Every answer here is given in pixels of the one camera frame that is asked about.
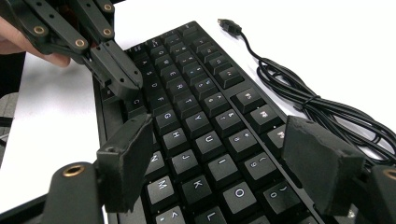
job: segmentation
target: metal screw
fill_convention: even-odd
[[[34,31],[36,34],[42,35],[46,30],[42,26],[35,26]]]
[[[72,177],[81,174],[84,170],[85,167],[83,165],[74,165],[65,169],[63,175],[66,177]]]
[[[82,39],[76,40],[77,47],[84,47],[85,42]]]
[[[106,11],[110,11],[110,10],[111,10],[111,8],[112,8],[112,6],[111,6],[111,5],[109,5],[109,4],[105,4],[105,10],[106,10]]]
[[[110,29],[105,29],[105,30],[103,30],[103,33],[105,35],[111,35],[111,30]]]

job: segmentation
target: white background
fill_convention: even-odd
[[[116,9],[116,40],[123,49],[198,21],[258,80],[244,42],[217,24],[217,19],[233,20],[259,55],[287,66],[316,94],[357,107],[396,130],[396,6],[391,1],[129,0]],[[285,113],[295,113],[264,90]],[[57,169],[93,162],[98,148],[87,69],[76,64],[60,69],[28,57],[0,170],[0,213],[45,194]]]

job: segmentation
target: black keyboard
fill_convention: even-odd
[[[144,88],[131,102],[95,83],[101,144],[153,115],[153,156],[131,214],[110,223],[335,223],[285,172],[286,115],[195,21],[125,50]]]

